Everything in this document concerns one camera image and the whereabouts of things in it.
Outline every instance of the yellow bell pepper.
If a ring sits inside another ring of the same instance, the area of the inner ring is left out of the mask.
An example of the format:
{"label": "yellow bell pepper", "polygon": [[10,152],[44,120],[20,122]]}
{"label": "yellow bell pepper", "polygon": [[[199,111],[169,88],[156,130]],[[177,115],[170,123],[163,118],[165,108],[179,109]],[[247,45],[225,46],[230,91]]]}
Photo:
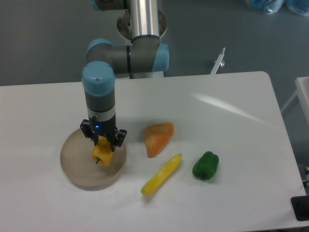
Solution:
{"label": "yellow bell pepper", "polygon": [[102,166],[109,166],[113,156],[111,144],[105,137],[102,137],[93,148],[92,159]]}
{"label": "yellow bell pepper", "polygon": [[177,170],[183,155],[181,153],[173,156],[140,190],[140,192],[149,196],[156,192],[164,182]]}

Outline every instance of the gray floor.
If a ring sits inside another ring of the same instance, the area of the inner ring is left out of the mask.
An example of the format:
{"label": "gray floor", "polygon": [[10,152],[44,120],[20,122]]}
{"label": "gray floor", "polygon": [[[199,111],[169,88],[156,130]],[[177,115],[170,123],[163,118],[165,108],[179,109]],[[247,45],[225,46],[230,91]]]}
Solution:
{"label": "gray floor", "polygon": [[[225,46],[220,72],[267,72],[280,107],[294,92],[294,80],[309,76],[309,17],[286,7],[259,14],[242,0],[158,4],[168,19],[165,76],[209,74]],[[89,0],[2,0],[0,86],[80,81],[90,41],[125,44],[116,28],[121,12],[97,12]],[[299,104],[284,121],[297,162],[309,165],[309,126]]]}

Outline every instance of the green bell pepper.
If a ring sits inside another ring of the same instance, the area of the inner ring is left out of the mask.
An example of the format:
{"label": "green bell pepper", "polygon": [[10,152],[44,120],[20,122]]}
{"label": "green bell pepper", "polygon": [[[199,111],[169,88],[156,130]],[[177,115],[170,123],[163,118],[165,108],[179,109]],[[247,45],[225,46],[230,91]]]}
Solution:
{"label": "green bell pepper", "polygon": [[192,173],[201,180],[210,180],[217,171],[218,163],[219,157],[208,151],[195,163]]}

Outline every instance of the white table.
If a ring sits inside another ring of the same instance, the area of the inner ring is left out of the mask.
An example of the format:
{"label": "white table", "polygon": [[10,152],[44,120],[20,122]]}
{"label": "white table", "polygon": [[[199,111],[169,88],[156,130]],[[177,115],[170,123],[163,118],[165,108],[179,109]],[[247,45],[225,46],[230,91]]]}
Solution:
{"label": "white table", "polygon": [[296,78],[295,85],[296,90],[281,108],[281,114],[286,116],[299,101],[309,124],[309,77]]}
{"label": "white table", "polygon": [[[305,195],[275,94],[264,72],[116,81],[117,126],[127,129],[119,179],[85,191],[64,175],[65,139],[87,118],[81,83],[0,87],[0,231],[253,231],[298,222],[290,198]],[[172,121],[154,159],[145,126]],[[192,167],[220,157],[208,182]],[[151,199],[141,187],[172,156],[179,170]]]}

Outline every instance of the blue joint cap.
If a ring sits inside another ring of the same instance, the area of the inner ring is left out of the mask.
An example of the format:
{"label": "blue joint cap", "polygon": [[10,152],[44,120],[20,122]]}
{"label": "blue joint cap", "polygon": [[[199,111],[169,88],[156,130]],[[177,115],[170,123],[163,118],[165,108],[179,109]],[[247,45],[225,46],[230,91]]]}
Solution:
{"label": "blue joint cap", "polygon": [[169,68],[169,47],[166,43],[161,43],[155,56],[153,69],[151,72],[166,71]]}
{"label": "blue joint cap", "polygon": [[92,4],[93,9],[95,9],[96,11],[101,11],[101,9],[96,4],[95,0],[91,0],[91,4]]}
{"label": "blue joint cap", "polygon": [[87,49],[87,53],[89,52],[89,50],[91,48],[93,48],[95,45],[98,45],[98,44],[109,44],[111,46],[113,46],[112,42],[109,41],[109,40],[106,40],[106,39],[103,39],[103,38],[98,38],[98,39],[95,39],[93,41],[90,42],[89,46],[88,46],[88,49]]}
{"label": "blue joint cap", "polygon": [[93,61],[83,68],[82,83],[87,93],[103,97],[115,86],[115,74],[112,67],[103,61]]}

